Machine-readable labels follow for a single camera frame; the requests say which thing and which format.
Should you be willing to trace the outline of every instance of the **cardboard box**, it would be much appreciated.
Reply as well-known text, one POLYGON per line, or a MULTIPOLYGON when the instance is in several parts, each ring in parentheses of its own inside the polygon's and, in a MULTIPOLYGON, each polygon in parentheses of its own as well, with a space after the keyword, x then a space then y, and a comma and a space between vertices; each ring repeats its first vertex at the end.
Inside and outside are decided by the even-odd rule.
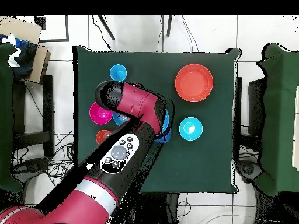
MULTIPOLYGON (((28 40, 33 44, 39 43, 41 27, 19 19, 0 16, 0 34, 14 34, 19 40, 28 40)), ((25 81, 42 83, 42 76, 46 74, 51 53, 48 47, 38 45, 30 76, 22 78, 25 81)))

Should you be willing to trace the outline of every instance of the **tiled floor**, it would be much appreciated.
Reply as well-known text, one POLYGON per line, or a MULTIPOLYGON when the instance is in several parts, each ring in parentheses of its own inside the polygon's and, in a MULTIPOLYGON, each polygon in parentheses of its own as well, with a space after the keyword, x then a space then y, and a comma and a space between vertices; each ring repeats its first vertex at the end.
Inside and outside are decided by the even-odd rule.
MULTIPOLYGON (((196 40, 199 51, 207 53, 224 52, 228 48, 238 47, 242 56, 238 64, 238 76, 242 77, 242 125, 248 125, 248 96, 246 92, 250 81, 263 77, 262 70, 255 64, 261 59, 261 51, 269 42, 277 42, 290 50, 299 49, 299 24, 297 16, 275 15, 186 15, 185 20, 196 40)), ((160 15, 123 15, 105 16, 108 26, 116 40, 112 41, 103 25, 95 16, 95 23, 101 27, 104 39, 113 51, 159 51, 162 52, 162 35, 159 49, 157 46, 162 30, 160 15)), ((172 19, 171 35, 166 36, 168 15, 164 15, 164 52, 191 51, 189 36, 181 15, 172 19)), ((72 45, 83 45, 94 51, 108 51, 101 38, 100 30, 93 25, 91 16, 68 16, 69 42, 41 43, 48 46, 51 59, 47 74, 53 76, 55 132, 59 139, 73 130, 73 75, 72 45)), ((41 109, 41 88, 28 84, 39 108, 41 109)), ((26 131, 41 130, 42 118, 32 99, 26 99, 26 131)), ((68 136, 62 143, 72 142, 68 136)), ((30 148, 29 158, 43 156, 41 145, 30 148)), ((63 153, 57 155, 63 159, 63 153)), ((178 206, 180 224, 253 224, 255 216, 255 194, 250 184, 243 183, 235 175, 239 192, 228 194, 189 193, 188 206, 178 206)), ((47 176, 34 178, 29 185, 26 203, 37 204, 53 188, 47 176)), ((179 201, 186 201, 181 194, 179 201)))

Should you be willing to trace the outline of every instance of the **blue cup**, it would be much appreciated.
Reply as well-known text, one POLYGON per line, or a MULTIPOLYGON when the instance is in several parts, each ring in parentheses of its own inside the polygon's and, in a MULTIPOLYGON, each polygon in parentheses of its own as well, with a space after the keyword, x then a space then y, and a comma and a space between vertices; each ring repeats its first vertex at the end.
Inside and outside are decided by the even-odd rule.
MULTIPOLYGON (((166 128, 169 125, 169 115, 167 110, 165 110, 165 118, 163 121, 163 126, 162 126, 162 133, 164 133, 166 131, 166 128)), ((160 144, 165 144, 167 142, 169 142, 169 140, 171 139, 171 129, 169 130, 168 134, 165 137, 162 137, 158 140, 155 140, 155 142, 158 142, 160 144)))
POLYGON ((185 118, 179 127, 180 135, 187 141, 194 141, 203 133, 203 125, 197 118, 185 118))
POLYGON ((126 67, 121 64, 116 64, 110 69, 110 76, 112 80, 122 82, 127 77, 126 67))

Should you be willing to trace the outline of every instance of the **magenta bowl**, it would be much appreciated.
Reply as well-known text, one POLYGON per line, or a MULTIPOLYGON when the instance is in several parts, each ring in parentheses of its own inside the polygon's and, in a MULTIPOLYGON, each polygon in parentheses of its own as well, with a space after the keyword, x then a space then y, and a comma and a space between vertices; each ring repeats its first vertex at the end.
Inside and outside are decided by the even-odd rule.
POLYGON ((113 116, 113 112, 109 110, 102 109, 97 102, 94 102, 94 104, 89 109, 89 116, 93 122, 96 124, 107 124, 113 116))

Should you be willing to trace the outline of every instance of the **red robot arm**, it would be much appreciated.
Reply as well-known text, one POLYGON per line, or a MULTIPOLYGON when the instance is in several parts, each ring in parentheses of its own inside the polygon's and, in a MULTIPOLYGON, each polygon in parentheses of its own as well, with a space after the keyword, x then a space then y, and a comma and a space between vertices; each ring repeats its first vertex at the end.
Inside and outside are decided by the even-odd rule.
POLYGON ((14 206, 0 224, 105 224, 130 188, 154 139, 161 132, 165 104, 156 95, 127 82, 105 81, 96 89, 98 105, 130 117, 84 161, 92 168, 56 209, 14 206), (113 156, 117 150, 126 156, 113 156))

